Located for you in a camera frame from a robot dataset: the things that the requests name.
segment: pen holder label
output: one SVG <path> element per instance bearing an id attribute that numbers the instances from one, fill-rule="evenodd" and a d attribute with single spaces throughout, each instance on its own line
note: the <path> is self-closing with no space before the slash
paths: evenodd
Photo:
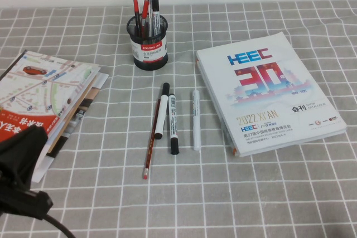
<path id="1" fill-rule="evenodd" d="M 166 36 L 153 44 L 144 45 L 135 43 L 131 40 L 133 56 L 141 62 L 157 62 L 161 61 L 167 54 Z"/>

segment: black mesh pen holder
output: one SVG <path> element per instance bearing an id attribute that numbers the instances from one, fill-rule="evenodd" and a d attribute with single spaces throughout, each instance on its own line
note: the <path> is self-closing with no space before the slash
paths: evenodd
<path id="1" fill-rule="evenodd" d="M 144 37 L 142 37 L 138 33 L 135 17 L 128 21 L 127 31 L 131 39 L 134 63 L 140 69 L 153 71 L 160 69 L 167 63 L 167 27 L 167 20 L 160 16 L 160 34 L 148 37 L 148 29 L 146 28 Z"/>

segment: black cable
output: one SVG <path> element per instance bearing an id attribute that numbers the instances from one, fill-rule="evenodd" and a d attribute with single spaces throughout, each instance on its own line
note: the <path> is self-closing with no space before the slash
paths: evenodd
<path id="1" fill-rule="evenodd" d="M 66 226 L 64 226 L 57 219 L 51 217 L 50 215 L 46 215 L 44 217 L 44 220 L 47 221 L 48 223 L 54 225 L 57 229 L 59 229 L 61 232 L 63 232 L 63 234 L 66 235 L 68 238 L 76 238 L 76 236 L 74 236 L 72 234 L 72 232 L 66 228 Z"/>

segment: red car image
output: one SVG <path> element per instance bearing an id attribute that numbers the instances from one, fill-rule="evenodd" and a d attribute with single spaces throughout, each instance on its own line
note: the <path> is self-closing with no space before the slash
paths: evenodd
<path id="1" fill-rule="evenodd" d="M 28 75 L 45 75 L 47 73 L 44 69 L 38 69 L 32 66 L 26 66 L 23 68 L 23 71 Z"/>

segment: marker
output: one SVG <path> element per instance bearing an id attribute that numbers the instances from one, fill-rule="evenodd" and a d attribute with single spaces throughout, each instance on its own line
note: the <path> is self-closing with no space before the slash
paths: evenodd
<path id="1" fill-rule="evenodd" d="M 171 154 L 175 155 L 179 153 L 179 137 L 177 136 L 176 97 L 174 94 L 168 96 L 168 113 L 170 115 Z"/>
<path id="2" fill-rule="evenodd" d="M 158 0 L 152 0 L 152 21 L 154 28 L 154 36 L 161 33 L 160 29 L 160 11 L 158 7 Z"/>
<path id="3" fill-rule="evenodd" d="M 194 114 L 194 150 L 201 149 L 201 119 L 200 119 L 200 92 L 192 92 L 193 114 Z"/>
<path id="4" fill-rule="evenodd" d="M 166 117 L 166 109 L 167 109 L 167 100 L 168 100 L 168 92 L 170 91 L 170 84 L 163 83 L 162 86 L 162 94 L 160 101 L 160 108 L 158 109 L 158 117 L 155 129 L 155 138 L 161 139 L 163 133 L 163 125 L 165 123 Z"/>

